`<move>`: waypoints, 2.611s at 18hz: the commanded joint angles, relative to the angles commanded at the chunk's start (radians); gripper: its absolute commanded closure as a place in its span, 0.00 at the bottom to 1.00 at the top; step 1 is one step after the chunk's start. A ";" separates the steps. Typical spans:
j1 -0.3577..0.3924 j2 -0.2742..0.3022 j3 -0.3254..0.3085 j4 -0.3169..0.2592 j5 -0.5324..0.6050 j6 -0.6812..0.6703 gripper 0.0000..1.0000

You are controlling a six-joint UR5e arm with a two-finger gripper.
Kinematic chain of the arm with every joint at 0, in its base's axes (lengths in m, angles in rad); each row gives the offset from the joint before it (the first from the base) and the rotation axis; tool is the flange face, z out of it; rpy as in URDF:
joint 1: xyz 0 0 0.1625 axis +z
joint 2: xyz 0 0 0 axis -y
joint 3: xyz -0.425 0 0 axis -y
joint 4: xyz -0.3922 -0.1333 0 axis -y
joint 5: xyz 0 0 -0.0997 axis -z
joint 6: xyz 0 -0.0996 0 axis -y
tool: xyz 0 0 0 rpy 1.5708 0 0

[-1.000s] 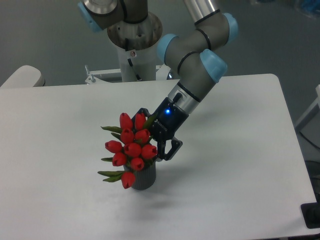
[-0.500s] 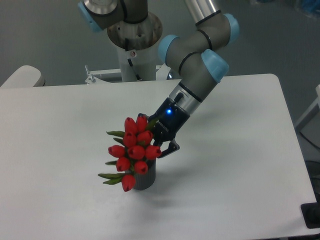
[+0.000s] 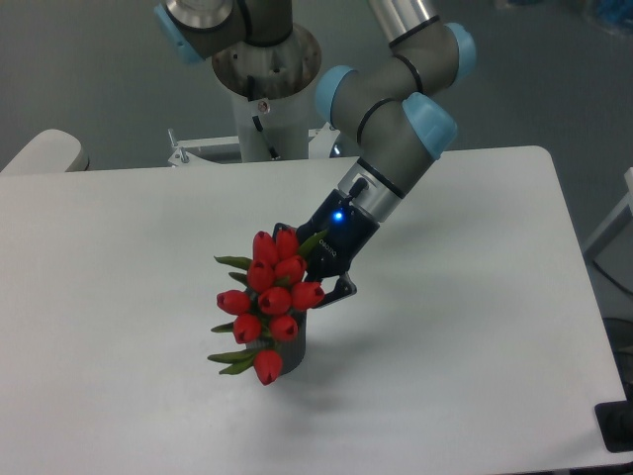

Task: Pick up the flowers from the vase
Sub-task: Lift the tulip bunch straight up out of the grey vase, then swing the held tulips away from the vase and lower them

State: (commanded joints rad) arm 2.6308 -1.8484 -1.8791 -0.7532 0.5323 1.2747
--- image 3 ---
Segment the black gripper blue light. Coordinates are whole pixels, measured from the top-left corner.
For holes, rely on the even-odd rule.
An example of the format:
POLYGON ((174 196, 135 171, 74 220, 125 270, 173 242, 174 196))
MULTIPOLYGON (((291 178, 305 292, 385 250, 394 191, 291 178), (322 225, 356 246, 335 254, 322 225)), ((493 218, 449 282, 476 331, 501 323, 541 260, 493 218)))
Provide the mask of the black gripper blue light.
MULTIPOLYGON (((351 199, 338 190, 332 190, 310 219, 297 228, 300 243, 323 230, 308 257, 308 280, 318 284, 319 300, 312 309, 326 307, 356 294, 356 285, 348 273, 352 259, 380 227, 379 223, 356 208, 351 199), (331 291, 322 288, 322 279, 338 276, 331 291)), ((296 228, 276 223, 273 235, 281 231, 295 232, 296 228)))

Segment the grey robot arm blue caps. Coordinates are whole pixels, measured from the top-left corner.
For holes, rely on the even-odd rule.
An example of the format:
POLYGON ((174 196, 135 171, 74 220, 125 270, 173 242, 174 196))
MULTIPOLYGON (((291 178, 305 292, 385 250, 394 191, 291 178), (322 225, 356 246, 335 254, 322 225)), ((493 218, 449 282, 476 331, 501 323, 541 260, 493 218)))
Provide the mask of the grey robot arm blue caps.
POLYGON ((474 68, 472 36, 445 24, 428 1, 374 1, 391 55, 371 74, 320 71, 312 34, 288 1, 163 1, 155 17, 187 63, 209 61, 231 95, 244 161, 302 159, 312 141, 306 106, 361 148, 361 155, 299 239, 320 236, 308 277, 331 277, 331 304, 355 293, 353 258, 454 140, 454 120, 433 100, 474 68))

